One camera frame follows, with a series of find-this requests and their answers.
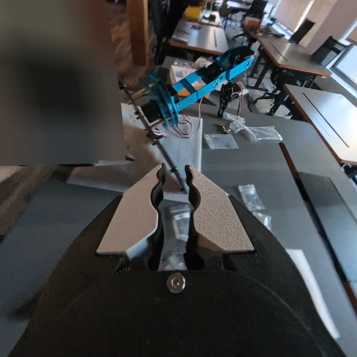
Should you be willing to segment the black mesh chair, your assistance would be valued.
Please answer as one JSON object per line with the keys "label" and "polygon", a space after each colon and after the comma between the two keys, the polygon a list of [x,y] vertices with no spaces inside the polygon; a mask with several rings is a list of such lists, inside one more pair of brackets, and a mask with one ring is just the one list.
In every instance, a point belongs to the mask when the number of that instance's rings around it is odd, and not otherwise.
{"label": "black mesh chair", "polygon": [[350,43],[341,43],[333,36],[329,36],[325,42],[311,55],[313,62],[327,67],[333,60],[350,47]]}
{"label": "black mesh chair", "polygon": [[315,22],[305,19],[304,22],[299,26],[299,28],[292,34],[289,43],[299,44],[300,41],[307,35],[310,29],[313,28]]}

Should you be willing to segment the yellow box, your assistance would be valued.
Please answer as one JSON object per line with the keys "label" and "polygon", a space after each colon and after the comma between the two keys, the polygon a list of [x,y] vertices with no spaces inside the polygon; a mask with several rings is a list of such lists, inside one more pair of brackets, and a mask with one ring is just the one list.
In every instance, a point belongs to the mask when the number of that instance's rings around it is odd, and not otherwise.
{"label": "yellow box", "polygon": [[188,6],[185,10],[185,19],[192,21],[199,21],[201,17],[201,13],[203,11],[203,6]]}

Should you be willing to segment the dark grey desk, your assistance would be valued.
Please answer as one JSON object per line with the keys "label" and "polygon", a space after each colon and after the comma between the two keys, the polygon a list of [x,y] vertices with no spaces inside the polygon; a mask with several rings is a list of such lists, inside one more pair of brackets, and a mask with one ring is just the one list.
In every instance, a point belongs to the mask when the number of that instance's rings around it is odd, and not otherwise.
{"label": "dark grey desk", "polygon": [[[350,215],[356,217],[356,189],[315,129],[289,119],[244,114],[248,126],[275,126],[298,172],[329,177]],[[208,149],[203,140],[202,172],[227,193],[254,184],[272,217],[272,232],[285,248],[301,249],[319,284],[346,355],[356,356],[356,315],[343,288],[332,252],[318,233],[297,183],[277,142],[251,142],[234,135],[239,149]],[[26,327],[6,321],[7,312],[37,293],[77,235],[117,196],[114,179],[105,184],[72,185],[50,179],[34,195],[29,207],[1,243],[1,328],[5,328],[1,356],[7,356]]]}

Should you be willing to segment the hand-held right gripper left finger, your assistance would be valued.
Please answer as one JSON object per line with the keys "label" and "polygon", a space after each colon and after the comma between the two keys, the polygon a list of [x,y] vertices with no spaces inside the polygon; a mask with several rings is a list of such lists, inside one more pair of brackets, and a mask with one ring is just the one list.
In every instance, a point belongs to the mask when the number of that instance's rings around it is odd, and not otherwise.
{"label": "hand-held right gripper left finger", "polygon": [[121,255],[131,261],[149,248],[148,239],[159,228],[158,204],[163,199],[165,177],[162,163],[123,193],[97,255]]}

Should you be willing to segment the large framed windows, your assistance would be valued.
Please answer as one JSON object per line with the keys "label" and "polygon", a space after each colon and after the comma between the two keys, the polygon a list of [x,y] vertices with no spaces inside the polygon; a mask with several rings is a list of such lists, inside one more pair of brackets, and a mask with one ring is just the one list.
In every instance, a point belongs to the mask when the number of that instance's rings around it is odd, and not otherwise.
{"label": "large framed windows", "polygon": [[357,86],[357,46],[351,43],[333,65],[334,71],[349,85]]}

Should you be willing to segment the white foam block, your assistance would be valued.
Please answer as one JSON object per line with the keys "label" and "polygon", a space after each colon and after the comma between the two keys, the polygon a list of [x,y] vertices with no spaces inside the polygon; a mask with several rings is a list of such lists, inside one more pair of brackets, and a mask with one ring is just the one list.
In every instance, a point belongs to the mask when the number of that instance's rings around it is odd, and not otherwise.
{"label": "white foam block", "polygon": [[330,333],[331,337],[337,341],[340,338],[340,333],[336,328],[336,325],[326,305],[318,282],[303,250],[287,248],[286,252],[290,256],[291,260],[294,262],[296,268],[299,270],[300,275],[309,291],[315,309],[319,314],[320,319],[324,323],[324,326]]}

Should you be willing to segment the scattered clear screw bags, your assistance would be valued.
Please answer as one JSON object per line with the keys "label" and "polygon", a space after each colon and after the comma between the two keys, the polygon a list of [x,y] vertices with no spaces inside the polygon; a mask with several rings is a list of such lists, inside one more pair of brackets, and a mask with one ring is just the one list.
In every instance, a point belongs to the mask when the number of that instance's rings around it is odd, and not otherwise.
{"label": "scattered clear screw bags", "polygon": [[[231,122],[230,124],[231,129],[234,132],[244,132],[247,135],[248,139],[252,141],[259,141],[259,140],[270,140],[270,141],[282,141],[281,135],[275,130],[274,126],[268,127],[248,127],[243,124],[240,120],[236,120]],[[248,216],[254,216],[255,220],[259,221],[265,228],[264,230],[269,230],[271,232],[272,228],[272,218],[270,215],[264,214],[261,211],[265,209],[265,206],[262,204],[256,188],[254,185],[243,185],[238,187],[241,197],[243,199],[243,213],[248,213]],[[212,252],[200,247],[194,247],[192,242],[186,243],[186,253],[185,259],[188,260],[190,255],[194,253],[198,253],[197,251],[204,252],[204,253],[213,253],[213,255],[220,255],[225,253],[217,253]]]}

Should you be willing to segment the wooden pillar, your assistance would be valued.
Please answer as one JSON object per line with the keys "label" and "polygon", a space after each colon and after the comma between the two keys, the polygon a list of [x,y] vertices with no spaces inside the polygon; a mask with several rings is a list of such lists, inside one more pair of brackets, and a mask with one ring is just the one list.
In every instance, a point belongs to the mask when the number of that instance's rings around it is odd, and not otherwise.
{"label": "wooden pillar", "polygon": [[131,54],[135,65],[147,66],[148,61],[148,1],[127,0]]}

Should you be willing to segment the blue hobby robot arm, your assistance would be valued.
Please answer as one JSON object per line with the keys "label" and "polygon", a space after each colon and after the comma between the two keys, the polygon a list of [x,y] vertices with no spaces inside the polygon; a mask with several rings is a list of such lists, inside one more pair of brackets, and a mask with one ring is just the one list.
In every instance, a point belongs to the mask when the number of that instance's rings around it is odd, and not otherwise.
{"label": "blue hobby robot arm", "polygon": [[255,53],[255,50],[246,45],[234,46],[216,57],[209,66],[199,68],[173,85],[165,84],[157,73],[152,73],[141,79],[141,90],[132,94],[118,80],[119,89],[125,93],[136,118],[144,125],[146,136],[163,155],[170,167],[170,173],[176,177],[182,192],[187,193],[183,179],[159,142],[163,134],[156,134],[154,128],[160,124],[163,124],[166,129],[178,127],[179,114],[184,109],[218,89],[224,81],[233,84],[233,79],[252,65]]}

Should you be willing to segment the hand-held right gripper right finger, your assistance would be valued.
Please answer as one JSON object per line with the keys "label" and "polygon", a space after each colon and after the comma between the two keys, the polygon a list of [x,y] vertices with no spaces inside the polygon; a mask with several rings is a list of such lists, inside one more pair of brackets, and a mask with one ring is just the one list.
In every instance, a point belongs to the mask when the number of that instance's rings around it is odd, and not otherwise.
{"label": "hand-held right gripper right finger", "polygon": [[229,194],[191,165],[185,166],[185,173],[192,205],[187,242],[217,253],[253,252]]}

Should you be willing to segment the white foam sheet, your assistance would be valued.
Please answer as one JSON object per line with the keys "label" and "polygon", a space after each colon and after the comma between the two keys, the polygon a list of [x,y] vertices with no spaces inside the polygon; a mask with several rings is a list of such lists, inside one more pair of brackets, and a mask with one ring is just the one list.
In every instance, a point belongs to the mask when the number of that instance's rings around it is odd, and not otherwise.
{"label": "white foam sheet", "polygon": [[[104,162],[99,166],[74,168],[68,184],[87,186],[98,189],[123,192],[134,185],[158,164],[165,163],[167,167],[164,192],[169,194],[182,194],[181,185],[176,176],[170,173],[170,167],[156,145],[152,145],[146,136],[142,122],[136,118],[134,108],[128,104],[121,104],[124,144],[126,154],[133,158],[133,162],[112,161]],[[158,130],[167,134],[159,142],[172,159],[184,184],[186,183],[185,166],[191,165],[201,171],[202,157],[202,119],[196,117],[180,116],[181,120],[189,119],[189,124],[180,125],[182,132],[192,130],[193,137],[183,138],[178,130],[163,128]]]}

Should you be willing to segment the small clear zip bag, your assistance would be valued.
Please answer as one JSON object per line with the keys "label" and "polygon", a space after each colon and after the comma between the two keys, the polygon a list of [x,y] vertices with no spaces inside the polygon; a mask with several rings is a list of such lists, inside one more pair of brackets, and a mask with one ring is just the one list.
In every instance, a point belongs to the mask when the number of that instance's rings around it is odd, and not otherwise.
{"label": "small clear zip bag", "polygon": [[190,215],[191,207],[188,204],[168,207],[168,216],[174,237],[185,243],[189,238]]}

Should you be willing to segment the grey topped wooden table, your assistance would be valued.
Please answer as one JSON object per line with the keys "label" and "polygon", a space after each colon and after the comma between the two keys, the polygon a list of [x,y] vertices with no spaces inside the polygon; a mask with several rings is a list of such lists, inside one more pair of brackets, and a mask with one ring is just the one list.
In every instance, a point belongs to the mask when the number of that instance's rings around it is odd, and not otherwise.
{"label": "grey topped wooden table", "polygon": [[250,38],[259,42],[259,55],[266,55],[275,67],[296,70],[323,78],[330,77],[332,72],[325,66],[314,62],[307,50],[289,42],[283,34],[274,31],[253,31]]}
{"label": "grey topped wooden table", "polygon": [[337,161],[356,165],[357,108],[341,94],[288,84],[283,88]]}
{"label": "grey topped wooden table", "polygon": [[170,45],[211,55],[221,55],[229,49],[225,31],[199,22],[179,20]]}

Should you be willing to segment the white cardboard box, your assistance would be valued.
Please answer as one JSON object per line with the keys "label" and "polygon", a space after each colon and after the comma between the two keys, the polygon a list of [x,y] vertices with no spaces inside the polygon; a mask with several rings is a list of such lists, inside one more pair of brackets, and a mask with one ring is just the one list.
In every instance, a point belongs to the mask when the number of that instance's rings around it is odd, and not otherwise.
{"label": "white cardboard box", "polygon": [[[194,73],[194,69],[189,69],[186,67],[181,67],[178,65],[171,65],[170,69],[170,81],[171,85],[174,85],[175,83],[179,82],[183,78],[187,77],[188,75]],[[206,84],[201,80],[197,80],[192,84],[195,90],[199,90],[200,88],[204,87]]]}

